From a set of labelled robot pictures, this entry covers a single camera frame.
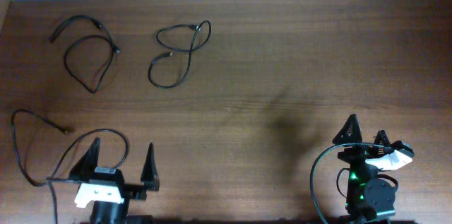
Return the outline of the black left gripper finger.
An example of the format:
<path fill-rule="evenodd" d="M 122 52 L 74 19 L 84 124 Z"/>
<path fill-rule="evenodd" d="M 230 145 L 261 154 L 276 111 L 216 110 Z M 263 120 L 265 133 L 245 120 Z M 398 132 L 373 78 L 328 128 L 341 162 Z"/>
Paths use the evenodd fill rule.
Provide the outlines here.
<path fill-rule="evenodd" d="M 155 163 L 154 145 L 150 143 L 141 173 L 141 181 L 145 184 L 158 184 L 159 177 Z"/>
<path fill-rule="evenodd" d="M 87 152 L 70 170 L 69 179 L 89 180 L 97 167 L 99 154 L 100 138 L 95 138 Z"/>

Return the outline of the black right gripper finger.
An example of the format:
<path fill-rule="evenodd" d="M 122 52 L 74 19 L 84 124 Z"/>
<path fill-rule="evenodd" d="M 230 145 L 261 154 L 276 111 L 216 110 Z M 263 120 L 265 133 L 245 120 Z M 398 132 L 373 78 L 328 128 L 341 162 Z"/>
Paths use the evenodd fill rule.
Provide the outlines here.
<path fill-rule="evenodd" d="M 375 146 L 373 147 L 373 150 L 375 155 L 384 155 L 386 153 L 386 150 L 391 147 L 391 143 L 384 130 L 377 132 L 374 144 Z"/>
<path fill-rule="evenodd" d="M 342 129 L 333 138 L 332 143 L 334 145 L 340 145 L 344 143 L 361 143 L 362 132 L 359 127 L 359 122 L 356 114 L 351 114 L 345 122 Z"/>

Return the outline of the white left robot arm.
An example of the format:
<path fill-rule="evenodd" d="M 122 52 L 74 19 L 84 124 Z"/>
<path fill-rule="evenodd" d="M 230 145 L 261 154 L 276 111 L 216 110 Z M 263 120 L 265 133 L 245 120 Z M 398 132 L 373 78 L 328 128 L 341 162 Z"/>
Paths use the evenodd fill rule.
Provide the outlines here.
<path fill-rule="evenodd" d="M 145 201 L 148 191 L 160 190 L 154 145 L 148 147 L 140 184 L 125 182 L 117 167 L 100 167 L 99 154 L 100 139 L 96 138 L 69 173 L 69 179 L 80 184 L 75 197 L 76 206 L 85 208 L 93 203 L 91 223 L 151 223 L 151 218 L 130 216 L 128 209 L 131 200 Z"/>

